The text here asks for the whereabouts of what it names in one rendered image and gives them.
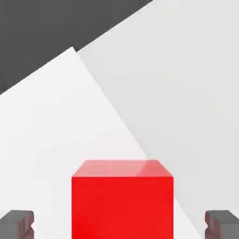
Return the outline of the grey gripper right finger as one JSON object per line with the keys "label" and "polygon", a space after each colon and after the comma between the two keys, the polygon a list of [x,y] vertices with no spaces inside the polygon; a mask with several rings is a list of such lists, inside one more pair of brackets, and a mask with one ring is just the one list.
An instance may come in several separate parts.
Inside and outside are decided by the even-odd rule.
{"label": "grey gripper right finger", "polygon": [[206,211],[205,222],[205,239],[239,239],[239,218],[230,211]]}

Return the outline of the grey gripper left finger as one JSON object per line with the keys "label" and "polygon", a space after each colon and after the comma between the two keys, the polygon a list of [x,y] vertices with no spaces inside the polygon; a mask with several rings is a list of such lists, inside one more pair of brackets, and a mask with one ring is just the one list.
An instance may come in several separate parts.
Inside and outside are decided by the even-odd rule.
{"label": "grey gripper left finger", "polygon": [[0,219],[0,239],[34,239],[33,211],[11,210]]}

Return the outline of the small red cube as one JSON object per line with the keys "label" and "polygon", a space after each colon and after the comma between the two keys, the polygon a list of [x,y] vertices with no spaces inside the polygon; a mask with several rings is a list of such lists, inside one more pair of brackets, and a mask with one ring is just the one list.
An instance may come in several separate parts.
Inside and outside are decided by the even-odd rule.
{"label": "small red cube", "polygon": [[174,239],[173,211],[157,160],[86,160],[71,178],[72,239]]}

